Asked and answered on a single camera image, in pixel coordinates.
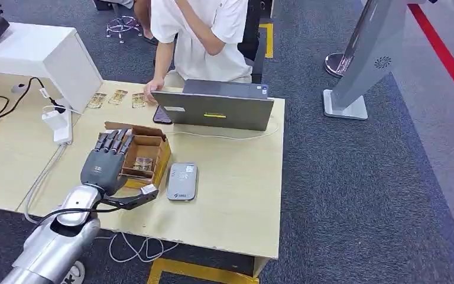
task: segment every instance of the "yellow floor tape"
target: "yellow floor tape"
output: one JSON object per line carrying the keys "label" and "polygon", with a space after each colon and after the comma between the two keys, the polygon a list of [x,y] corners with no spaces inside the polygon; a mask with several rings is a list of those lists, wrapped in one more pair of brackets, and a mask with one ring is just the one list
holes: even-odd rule
{"label": "yellow floor tape", "polygon": [[265,51],[265,58],[274,57],[273,35],[274,24],[269,22],[267,24],[260,24],[259,27],[267,29],[267,49]]}
{"label": "yellow floor tape", "polygon": [[258,284],[258,279],[227,270],[178,262],[170,259],[156,259],[152,264],[147,284],[159,284],[162,272],[200,278],[226,284]]}

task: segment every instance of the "red floor line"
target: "red floor line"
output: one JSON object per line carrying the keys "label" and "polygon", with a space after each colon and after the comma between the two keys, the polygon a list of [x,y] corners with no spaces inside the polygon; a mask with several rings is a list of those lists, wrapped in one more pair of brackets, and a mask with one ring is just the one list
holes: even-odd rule
{"label": "red floor line", "polygon": [[439,60],[441,60],[441,62],[443,63],[446,70],[448,71],[448,73],[450,74],[454,81],[454,57],[452,56],[448,48],[446,48],[443,40],[439,37],[436,30],[431,25],[431,23],[426,17],[426,14],[424,14],[424,11],[422,11],[420,6],[418,4],[408,4],[408,7],[410,8],[411,13],[415,17],[415,20],[417,20],[420,28],[425,33],[427,39],[429,40],[434,51],[439,57]]}

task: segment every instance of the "white shirt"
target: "white shirt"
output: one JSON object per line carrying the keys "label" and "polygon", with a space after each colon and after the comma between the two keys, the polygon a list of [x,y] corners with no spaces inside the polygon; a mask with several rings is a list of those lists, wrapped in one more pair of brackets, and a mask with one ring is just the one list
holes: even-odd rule
{"label": "white shirt", "polygon": [[151,1],[151,31],[162,43],[171,43],[179,34],[175,48],[175,68],[183,79],[231,81],[251,74],[237,44],[242,42],[248,0],[189,0],[196,15],[214,35],[225,43],[211,56],[189,27],[175,0]]}

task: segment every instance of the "white cable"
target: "white cable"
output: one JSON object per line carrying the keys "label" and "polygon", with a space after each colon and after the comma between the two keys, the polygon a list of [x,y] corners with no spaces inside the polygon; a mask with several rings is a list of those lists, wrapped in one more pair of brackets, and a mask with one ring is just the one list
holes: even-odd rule
{"label": "white cable", "polygon": [[36,178],[34,184],[30,187],[30,189],[27,192],[27,195],[25,196],[25,210],[24,210],[24,216],[27,221],[37,224],[38,222],[30,217],[28,214],[28,208],[30,206],[30,201],[32,200],[32,196],[34,196],[34,192],[39,188],[39,185],[43,181],[44,177],[46,177],[50,170],[53,168],[54,164],[60,159],[61,155],[67,148],[67,144],[62,144],[58,147],[56,150],[55,154],[53,157],[48,161],[46,164],[46,167],[44,167],[43,171],[39,174],[39,176]]}
{"label": "white cable", "polygon": [[66,109],[66,110],[68,110],[68,111],[75,112],[75,113],[77,113],[77,114],[83,115],[81,112],[75,111],[75,110],[73,110],[73,109],[71,109],[71,108],[66,108],[66,107],[63,107],[63,106],[58,106],[58,107],[57,107],[57,106],[55,106],[55,105],[47,105],[47,106],[43,107],[43,112],[44,112],[44,110],[47,109],[47,108],[61,108],[61,109]]}
{"label": "white cable", "polygon": [[260,136],[246,137],[246,138],[236,138],[236,137],[219,136],[219,135],[203,135],[203,134],[190,133],[190,132],[184,132],[184,131],[170,131],[170,132],[165,132],[165,134],[187,134],[187,135],[199,136],[199,137],[222,138],[222,139],[242,141],[242,140],[251,140],[251,139],[257,139],[257,138],[271,136],[274,133],[276,133],[278,130],[279,130],[279,123],[277,122],[277,127],[273,132],[267,133],[264,135],[260,135]]}
{"label": "white cable", "polygon": [[[164,249],[164,244],[161,240],[159,240],[158,238],[149,238],[149,237],[146,237],[144,242],[142,243],[142,246],[140,247],[140,249],[137,251],[128,241],[128,239],[126,238],[126,235],[123,233],[123,232],[120,232],[122,234],[122,238],[124,239],[124,242],[126,242],[126,244],[131,248],[131,250],[135,253],[133,256],[127,258],[127,259],[116,259],[114,257],[114,255],[112,254],[112,245],[114,243],[114,240],[116,239],[116,237],[118,236],[118,233],[114,234],[112,237],[96,237],[95,239],[111,239],[111,243],[109,244],[109,255],[111,256],[112,260],[117,262],[117,263],[125,263],[125,262],[128,262],[132,259],[134,259],[135,257],[138,257],[140,259],[140,261],[144,262],[144,263],[148,263],[148,262],[153,262],[155,261],[156,259],[158,259],[159,257],[161,257],[164,253],[166,253],[167,251],[170,251],[174,248],[176,248],[178,246],[178,243],[176,243],[175,245],[173,245],[172,247],[168,248],[168,249]],[[157,240],[159,242],[159,244],[161,245],[161,251],[157,254],[154,254],[152,256],[149,256],[148,254],[148,243],[151,239],[154,239],[154,240]],[[142,250],[144,249],[144,246],[145,246],[145,258],[146,259],[143,259],[142,256],[140,255],[140,252],[142,252]]]}

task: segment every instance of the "robot finger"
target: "robot finger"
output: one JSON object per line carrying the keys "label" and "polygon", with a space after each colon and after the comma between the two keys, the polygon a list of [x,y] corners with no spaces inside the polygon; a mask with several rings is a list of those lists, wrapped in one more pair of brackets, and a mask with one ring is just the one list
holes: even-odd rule
{"label": "robot finger", "polygon": [[100,136],[98,137],[98,141],[96,142],[96,145],[95,145],[95,151],[100,151],[100,149],[102,148],[103,146],[103,143],[105,142],[105,139],[107,139],[107,136],[109,134],[107,133],[102,133],[100,134]]}
{"label": "robot finger", "polygon": [[105,140],[104,144],[103,144],[103,148],[102,148],[102,151],[104,153],[107,153],[109,151],[109,149],[111,148],[112,146],[112,142],[114,142],[114,138],[116,137],[116,135],[119,133],[119,131],[117,130],[114,130],[112,133],[110,133],[108,136],[107,136],[107,140]]}
{"label": "robot finger", "polygon": [[126,155],[126,152],[128,151],[129,149],[129,146],[131,145],[131,142],[133,141],[133,138],[135,136],[133,134],[131,134],[127,139],[126,141],[124,142],[124,145],[121,147],[121,151],[119,153],[123,154],[123,155]]}
{"label": "robot finger", "polygon": [[122,129],[121,131],[119,131],[119,134],[117,135],[115,141],[114,141],[114,145],[112,146],[111,148],[111,152],[113,154],[117,154],[119,152],[119,148],[122,144],[122,139],[124,138],[124,135],[126,134],[126,132],[128,132],[128,129]]}

